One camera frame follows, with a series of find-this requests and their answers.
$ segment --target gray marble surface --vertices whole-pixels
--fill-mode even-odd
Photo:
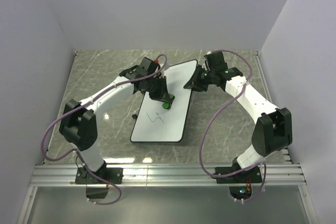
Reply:
[[[104,50],[79,51],[75,57],[60,113],[70,99],[86,98],[113,81],[125,68],[139,64],[143,57],[155,59],[164,52],[170,65],[191,59],[204,62],[207,50]],[[258,70],[255,52],[240,51],[250,62],[254,74],[250,83],[265,96],[265,89]],[[237,67],[244,75],[248,68],[238,57],[225,54],[229,67]],[[98,146],[107,163],[198,163],[198,149],[203,132],[213,114],[231,97],[220,88],[209,87],[207,92],[193,92],[186,122],[184,138],[179,143],[131,143],[134,126],[132,114],[137,113],[142,94],[136,93],[107,111],[98,131]],[[57,157],[71,148],[58,132],[59,124],[52,134],[48,155]],[[235,102],[225,109],[210,128],[203,148],[205,163],[230,163],[250,144],[254,124],[248,113]],[[272,154],[269,163],[282,163],[282,152]],[[55,163],[72,164],[75,155],[70,154]]]

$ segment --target gray wall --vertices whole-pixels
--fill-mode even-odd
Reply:
[[[292,156],[302,165],[321,223],[335,223],[336,0],[288,0],[261,50],[272,97],[293,116]]]
[[[1,223],[15,223],[73,57],[45,0],[0,0]]]
[[[47,0],[75,49],[260,50],[286,0]]]

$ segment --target white board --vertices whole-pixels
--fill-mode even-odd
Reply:
[[[183,89],[197,66],[197,60],[170,66],[165,72],[169,94],[175,96],[170,110],[162,102],[153,101],[148,92],[144,95],[131,142],[179,142],[183,138],[191,89]]]

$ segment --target back wall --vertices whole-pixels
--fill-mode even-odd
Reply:
[[[286,0],[47,0],[77,50],[260,50]]]

